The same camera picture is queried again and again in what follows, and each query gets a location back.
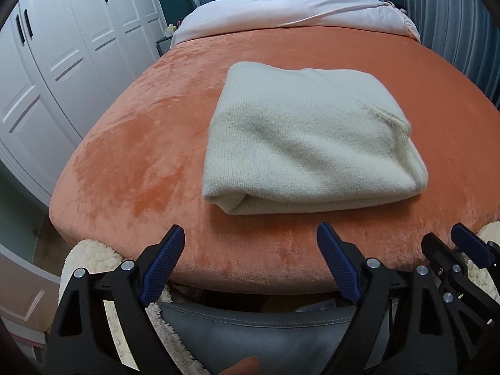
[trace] white wardrobe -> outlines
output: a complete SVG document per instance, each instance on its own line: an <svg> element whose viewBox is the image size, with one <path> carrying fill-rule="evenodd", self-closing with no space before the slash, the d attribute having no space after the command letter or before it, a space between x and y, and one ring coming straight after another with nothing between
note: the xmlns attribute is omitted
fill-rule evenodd
<svg viewBox="0 0 500 375"><path fill-rule="evenodd" d="M48 205L82 138L158 59L159 0L20 0L0 30L0 160Z"/></svg>

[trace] orange bedspread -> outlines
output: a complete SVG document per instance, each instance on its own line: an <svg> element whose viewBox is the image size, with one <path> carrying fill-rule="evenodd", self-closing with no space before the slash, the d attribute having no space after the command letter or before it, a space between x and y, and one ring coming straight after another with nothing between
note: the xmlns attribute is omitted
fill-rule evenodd
<svg viewBox="0 0 500 375"><path fill-rule="evenodd" d="M208 124L228 68L356 69L376 76L412 123L429 172L419 196L314 214L233 216L201 195ZM137 79L83 140L55 188L51 220L70 244L97 239L128 258L174 223L186 248L172 279L249 293L335 287L316 246L327 220L389 267L423 261L422 236L449 242L500 216L500 115L444 59L407 37L334 27L266 29L180 44Z"/></svg>

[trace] wooden floor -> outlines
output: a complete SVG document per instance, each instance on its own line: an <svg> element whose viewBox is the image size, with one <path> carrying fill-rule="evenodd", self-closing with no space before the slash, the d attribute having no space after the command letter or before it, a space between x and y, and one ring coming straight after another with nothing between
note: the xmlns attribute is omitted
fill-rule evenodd
<svg viewBox="0 0 500 375"><path fill-rule="evenodd" d="M63 240L46 216L34 250L33 265L60 277L70 250L71 247Z"/></svg>

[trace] striped curtain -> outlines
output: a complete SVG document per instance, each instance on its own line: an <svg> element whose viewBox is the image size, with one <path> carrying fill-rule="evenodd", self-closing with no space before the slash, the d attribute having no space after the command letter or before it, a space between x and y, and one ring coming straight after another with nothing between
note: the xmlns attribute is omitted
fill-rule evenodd
<svg viewBox="0 0 500 375"><path fill-rule="evenodd" d="M422 44L466 75L500 109L500 30L481 0L407 0Z"/></svg>

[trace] silver screw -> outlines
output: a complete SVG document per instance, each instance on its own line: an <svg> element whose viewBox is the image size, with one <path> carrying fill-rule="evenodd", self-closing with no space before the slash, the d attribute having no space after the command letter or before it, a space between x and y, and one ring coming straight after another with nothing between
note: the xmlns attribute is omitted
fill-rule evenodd
<svg viewBox="0 0 500 375"><path fill-rule="evenodd" d="M73 276L75 278L81 278L83 275L85 275L85 269L83 268L78 268L76 271L73 272Z"/></svg>
<svg viewBox="0 0 500 375"><path fill-rule="evenodd" d="M450 292L446 292L443 296L442 299L444 300L445 303L450 303L453 301L453 295Z"/></svg>
<svg viewBox="0 0 500 375"><path fill-rule="evenodd" d="M376 258L369 258L367 260L367 265L372 269L377 269L380 267L380 261Z"/></svg>
<svg viewBox="0 0 500 375"><path fill-rule="evenodd" d="M131 270L135 266L136 264L133 261L125 261L124 263L122 263L123 270Z"/></svg>
<svg viewBox="0 0 500 375"><path fill-rule="evenodd" d="M425 267L424 265L419 265L417 267L417 273L419 275L427 275L429 273L429 270L427 269L427 267Z"/></svg>

